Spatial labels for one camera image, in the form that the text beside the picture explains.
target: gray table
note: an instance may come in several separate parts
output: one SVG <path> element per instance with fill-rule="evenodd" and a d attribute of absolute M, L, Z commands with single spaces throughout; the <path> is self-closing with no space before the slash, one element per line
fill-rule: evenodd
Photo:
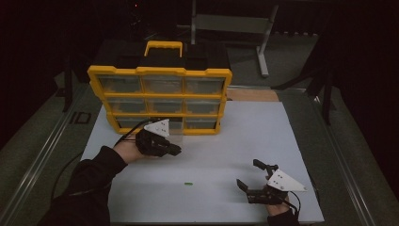
<path fill-rule="evenodd" d="M 82 159 L 92 158 L 116 134 L 102 108 Z M 296 192 L 302 203 L 302 223 L 324 221 L 311 180 L 280 102 L 228 102 L 221 132 L 214 136 L 183 136 L 183 152 L 140 160 L 114 179 L 109 196 L 115 223 L 262 223 L 267 213 L 247 203 L 236 185 L 261 188 L 265 171 L 252 166 L 257 158 L 279 168 L 308 188 Z M 298 206 L 296 198 L 291 202 Z"/>

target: dark background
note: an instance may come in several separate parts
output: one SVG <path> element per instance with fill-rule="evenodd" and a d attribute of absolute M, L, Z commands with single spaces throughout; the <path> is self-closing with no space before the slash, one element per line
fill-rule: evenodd
<path fill-rule="evenodd" d="M 56 93 L 54 76 L 63 72 L 65 55 L 79 81 L 87 82 L 86 70 L 104 39 L 189 35 L 176 24 L 190 24 L 190 2 L 1 1 L 0 148 Z M 271 9 L 264 1 L 198 2 L 198 11 L 211 14 L 263 17 Z M 334 86 L 397 197 L 398 15 L 398 4 L 390 1 L 284 1 L 273 26 L 273 33 L 319 35 L 303 73 L 326 62 L 331 66 Z"/>

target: plastic storage organizer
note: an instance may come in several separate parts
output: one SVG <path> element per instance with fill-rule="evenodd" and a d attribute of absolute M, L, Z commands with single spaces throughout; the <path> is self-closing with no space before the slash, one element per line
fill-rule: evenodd
<path fill-rule="evenodd" d="M 171 134 L 217 134 L 231 82 L 220 43 L 106 40 L 88 75 L 119 134 L 148 118 L 170 119 Z"/>

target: metal frame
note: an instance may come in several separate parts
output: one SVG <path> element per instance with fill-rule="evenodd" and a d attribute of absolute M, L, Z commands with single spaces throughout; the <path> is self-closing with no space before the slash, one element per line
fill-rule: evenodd
<path fill-rule="evenodd" d="M 266 60 L 264 59 L 264 49 L 273 28 L 273 23 L 279 9 L 278 5 L 273 6 L 268 18 L 249 18 L 197 14 L 196 4 L 197 1 L 193 0 L 191 11 L 191 44 L 196 43 L 196 31 L 198 29 L 263 34 L 262 44 L 261 46 L 257 46 L 256 52 L 262 76 L 269 76 Z"/>

